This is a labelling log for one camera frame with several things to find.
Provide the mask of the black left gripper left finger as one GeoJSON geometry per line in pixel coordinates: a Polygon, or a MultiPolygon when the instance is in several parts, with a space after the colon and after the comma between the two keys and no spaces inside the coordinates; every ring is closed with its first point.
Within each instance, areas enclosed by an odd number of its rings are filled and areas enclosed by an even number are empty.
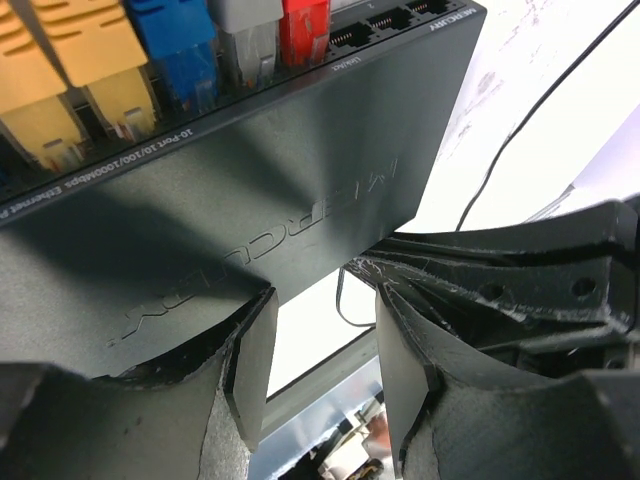
{"type": "Polygon", "coordinates": [[[5,479],[244,479],[266,404],[279,300],[116,377],[46,363],[1,367],[5,479]]]}

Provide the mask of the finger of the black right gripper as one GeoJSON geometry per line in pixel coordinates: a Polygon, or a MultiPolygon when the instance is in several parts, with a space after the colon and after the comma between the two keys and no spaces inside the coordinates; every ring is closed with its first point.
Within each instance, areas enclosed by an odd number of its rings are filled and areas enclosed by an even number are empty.
{"type": "Polygon", "coordinates": [[[509,227],[394,233],[349,271],[371,287],[486,308],[536,337],[626,336],[639,330],[639,207],[613,200],[509,227]]]}

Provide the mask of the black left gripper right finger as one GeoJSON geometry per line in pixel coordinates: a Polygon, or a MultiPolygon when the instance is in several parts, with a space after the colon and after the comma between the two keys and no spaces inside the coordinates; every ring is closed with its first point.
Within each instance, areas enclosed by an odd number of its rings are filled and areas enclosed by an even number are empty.
{"type": "Polygon", "coordinates": [[[506,365],[376,292],[379,361],[402,479],[635,479],[639,375],[550,379],[506,365]]]}

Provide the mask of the black network switch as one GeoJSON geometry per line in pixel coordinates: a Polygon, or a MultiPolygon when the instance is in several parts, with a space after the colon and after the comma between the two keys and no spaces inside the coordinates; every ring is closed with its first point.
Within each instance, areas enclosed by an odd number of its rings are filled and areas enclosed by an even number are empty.
{"type": "Polygon", "coordinates": [[[487,11],[370,1],[326,61],[47,173],[1,146],[1,358],[118,375],[411,220],[487,11]]]}

